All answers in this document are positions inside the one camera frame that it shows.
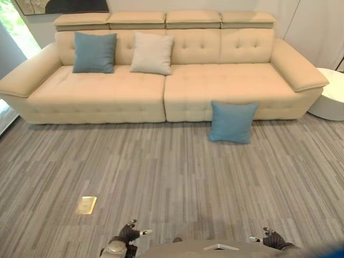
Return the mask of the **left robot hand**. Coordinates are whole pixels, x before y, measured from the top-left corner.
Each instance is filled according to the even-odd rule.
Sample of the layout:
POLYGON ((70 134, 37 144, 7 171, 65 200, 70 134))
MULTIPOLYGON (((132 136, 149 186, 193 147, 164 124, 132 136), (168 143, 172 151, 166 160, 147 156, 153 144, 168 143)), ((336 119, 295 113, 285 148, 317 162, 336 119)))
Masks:
POLYGON ((120 230, 119 238, 122 242, 129 244, 132 241, 140 237, 145 237, 153 234, 153 229, 145 229, 145 230, 138 230, 135 229, 135 225, 137 223, 136 219, 130 220, 125 226, 120 230))

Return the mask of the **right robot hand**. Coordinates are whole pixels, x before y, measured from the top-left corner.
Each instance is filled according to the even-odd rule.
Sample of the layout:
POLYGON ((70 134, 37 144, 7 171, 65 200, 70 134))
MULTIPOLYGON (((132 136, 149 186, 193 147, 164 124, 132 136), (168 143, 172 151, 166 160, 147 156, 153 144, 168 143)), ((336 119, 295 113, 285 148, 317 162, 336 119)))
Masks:
POLYGON ((287 242, 284 240, 284 238, 279 233, 277 233, 274 229, 271 229, 269 227, 263 228, 263 238, 250 236, 249 241, 262 243, 263 245, 267 247, 271 247, 271 248, 279 249, 279 250, 282 250, 287 245, 287 242))

